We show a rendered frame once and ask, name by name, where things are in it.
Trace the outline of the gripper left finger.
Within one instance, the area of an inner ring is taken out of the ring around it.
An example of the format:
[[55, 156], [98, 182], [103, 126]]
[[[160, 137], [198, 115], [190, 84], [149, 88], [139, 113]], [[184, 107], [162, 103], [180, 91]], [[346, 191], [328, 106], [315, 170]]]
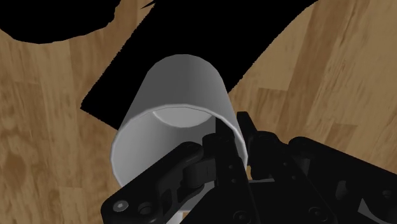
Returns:
[[181, 143], [101, 206], [103, 224], [166, 224], [214, 183], [180, 224], [253, 224], [253, 198], [235, 135], [220, 119], [202, 143]]

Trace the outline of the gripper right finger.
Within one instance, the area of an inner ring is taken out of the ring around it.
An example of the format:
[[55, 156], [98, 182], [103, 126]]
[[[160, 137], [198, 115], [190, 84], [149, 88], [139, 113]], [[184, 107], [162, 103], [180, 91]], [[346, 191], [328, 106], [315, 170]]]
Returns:
[[237, 121], [262, 221], [289, 224], [397, 224], [397, 174], [306, 137], [285, 144]]

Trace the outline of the grey cylindrical cup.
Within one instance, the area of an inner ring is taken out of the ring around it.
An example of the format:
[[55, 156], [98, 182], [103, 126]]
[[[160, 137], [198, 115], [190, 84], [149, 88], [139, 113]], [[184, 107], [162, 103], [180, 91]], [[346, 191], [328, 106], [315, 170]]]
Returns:
[[[220, 119], [235, 135], [244, 169], [247, 151], [219, 72], [192, 55], [166, 57], [150, 68], [111, 146], [111, 165], [120, 189], [181, 143], [201, 144]], [[206, 183], [166, 224], [180, 224], [214, 188]]]

